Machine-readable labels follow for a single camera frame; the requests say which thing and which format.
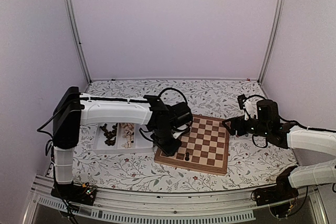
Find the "white plastic compartment tray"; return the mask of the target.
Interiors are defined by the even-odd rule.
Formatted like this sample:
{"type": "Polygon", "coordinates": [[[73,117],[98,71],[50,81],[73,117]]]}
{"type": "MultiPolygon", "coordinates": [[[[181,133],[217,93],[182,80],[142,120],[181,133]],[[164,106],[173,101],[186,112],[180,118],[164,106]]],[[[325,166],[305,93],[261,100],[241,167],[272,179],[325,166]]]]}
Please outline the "white plastic compartment tray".
{"type": "Polygon", "coordinates": [[[96,154],[147,153],[154,149],[153,143],[144,138],[138,124],[100,123],[94,137],[96,154]]]}

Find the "wooden chess board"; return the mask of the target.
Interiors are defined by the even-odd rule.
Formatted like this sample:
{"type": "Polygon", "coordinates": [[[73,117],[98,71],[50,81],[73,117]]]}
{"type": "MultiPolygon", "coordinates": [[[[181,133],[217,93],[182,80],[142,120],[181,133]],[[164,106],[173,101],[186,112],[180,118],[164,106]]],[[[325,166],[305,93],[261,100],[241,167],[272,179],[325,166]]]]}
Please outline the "wooden chess board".
{"type": "Polygon", "coordinates": [[[229,133],[222,119],[194,115],[189,133],[181,137],[182,145],[174,156],[157,150],[154,162],[195,172],[224,176],[227,173],[229,133]],[[184,160],[185,153],[190,160],[184,160]]]}

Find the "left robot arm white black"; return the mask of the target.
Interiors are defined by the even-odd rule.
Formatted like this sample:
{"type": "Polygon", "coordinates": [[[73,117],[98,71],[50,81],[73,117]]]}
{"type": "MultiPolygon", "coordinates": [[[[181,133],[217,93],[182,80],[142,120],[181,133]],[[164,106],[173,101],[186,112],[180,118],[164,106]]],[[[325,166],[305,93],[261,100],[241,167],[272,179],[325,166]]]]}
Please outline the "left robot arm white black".
{"type": "Polygon", "coordinates": [[[96,124],[96,138],[117,140],[121,126],[132,126],[134,137],[127,144],[136,151],[144,144],[157,146],[165,155],[173,156],[180,148],[180,137],[192,125],[193,116],[187,101],[167,105],[161,95],[141,98],[111,98],[80,93],[70,87],[53,113],[52,139],[57,190],[67,200],[78,195],[72,184],[72,164],[79,142],[81,126],[96,124]]]}

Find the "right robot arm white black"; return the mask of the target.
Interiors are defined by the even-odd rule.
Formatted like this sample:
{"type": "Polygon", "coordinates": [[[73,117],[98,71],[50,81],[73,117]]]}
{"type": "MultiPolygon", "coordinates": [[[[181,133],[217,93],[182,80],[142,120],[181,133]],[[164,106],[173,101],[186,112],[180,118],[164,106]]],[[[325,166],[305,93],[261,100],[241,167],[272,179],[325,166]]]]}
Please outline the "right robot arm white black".
{"type": "MultiPolygon", "coordinates": [[[[263,137],[267,144],[283,149],[303,149],[335,156],[335,131],[303,126],[295,120],[285,120],[278,104],[269,99],[253,106],[243,95],[238,99],[244,115],[226,119],[223,126],[230,135],[263,137]]],[[[309,166],[292,166],[276,178],[271,196],[284,200],[292,189],[311,185],[335,184],[335,160],[309,166]]]]}

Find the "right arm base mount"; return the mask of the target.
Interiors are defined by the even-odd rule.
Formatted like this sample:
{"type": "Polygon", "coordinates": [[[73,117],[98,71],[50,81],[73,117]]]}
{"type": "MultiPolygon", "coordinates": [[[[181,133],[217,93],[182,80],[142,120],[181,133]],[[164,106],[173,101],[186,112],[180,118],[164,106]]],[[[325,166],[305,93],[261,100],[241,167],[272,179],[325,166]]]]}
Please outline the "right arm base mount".
{"type": "MultiPolygon", "coordinates": [[[[298,190],[293,188],[289,182],[290,173],[298,166],[286,168],[277,178],[274,186],[257,188],[253,190],[250,197],[257,206],[277,203],[284,200],[296,199],[299,196],[298,190]]],[[[270,208],[271,214],[277,218],[289,217],[293,209],[293,203],[285,203],[270,208]]]]}

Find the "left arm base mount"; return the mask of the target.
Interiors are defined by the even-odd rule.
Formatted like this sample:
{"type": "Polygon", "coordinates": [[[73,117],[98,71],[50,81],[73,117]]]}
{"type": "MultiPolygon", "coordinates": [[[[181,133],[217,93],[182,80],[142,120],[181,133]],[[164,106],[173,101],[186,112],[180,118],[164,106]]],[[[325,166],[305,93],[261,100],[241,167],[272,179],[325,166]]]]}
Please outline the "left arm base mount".
{"type": "Polygon", "coordinates": [[[54,182],[51,191],[53,197],[61,199],[65,203],[79,203],[83,205],[93,206],[96,198],[97,186],[89,183],[81,185],[74,184],[58,184],[54,182]]]}

